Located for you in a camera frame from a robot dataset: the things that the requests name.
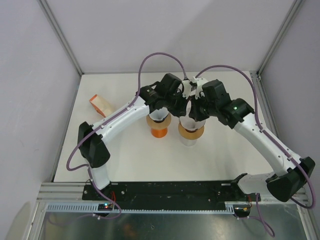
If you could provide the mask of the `white paper coffee filter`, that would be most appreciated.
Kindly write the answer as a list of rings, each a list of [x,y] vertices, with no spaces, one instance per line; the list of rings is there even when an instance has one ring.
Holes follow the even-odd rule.
[[[150,113],[148,116],[156,123],[163,122],[169,114],[169,111],[167,108],[163,107],[161,109],[154,110],[152,113]]]

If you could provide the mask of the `clear glass carafe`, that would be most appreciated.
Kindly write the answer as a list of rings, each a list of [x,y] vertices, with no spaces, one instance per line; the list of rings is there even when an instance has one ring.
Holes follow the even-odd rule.
[[[186,147],[192,147],[197,143],[197,139],[188,139],[183,136],[180,137],[180,141]]]

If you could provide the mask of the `orange glass flask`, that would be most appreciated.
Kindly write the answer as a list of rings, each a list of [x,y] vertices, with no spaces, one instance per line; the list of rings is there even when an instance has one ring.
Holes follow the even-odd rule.
[[[162,128],[162,129],[155,129],[155,128],[151,128],[151,134],[155,137],[155,138],[163,138],[167,135],[168,133],[168,128]]]

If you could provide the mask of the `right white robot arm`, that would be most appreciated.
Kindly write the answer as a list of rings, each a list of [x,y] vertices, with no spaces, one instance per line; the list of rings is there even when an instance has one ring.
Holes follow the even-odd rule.
[[[249,141],[273,170],[264,180],[273,197],[287,202],[307,183],[306,177],[311,176],[315,161],[290,151],[262,126],[256,111],[244,99],[232,100],[218,79],[194,78],[190,84],[195,88],[195,95],[191,98],[189,117],[197,122],[216,117]]]

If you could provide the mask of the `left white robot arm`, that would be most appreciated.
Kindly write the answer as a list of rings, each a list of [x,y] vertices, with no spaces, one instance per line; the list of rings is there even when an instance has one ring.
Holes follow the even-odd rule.
[[[179,79],[166,73],[161,81],[140,87],[132,102],[110,116],[92,125],[83,122],[79,126],[80,154],[88,163],[90,178],[95,183],[93,194],[98,199],[105,200],[111,193],[106,167],[111,157],[107,148],[109,141],[137,120],[161,109],[167,109],[175,117],[184,116],[191,90],[188,78]]]

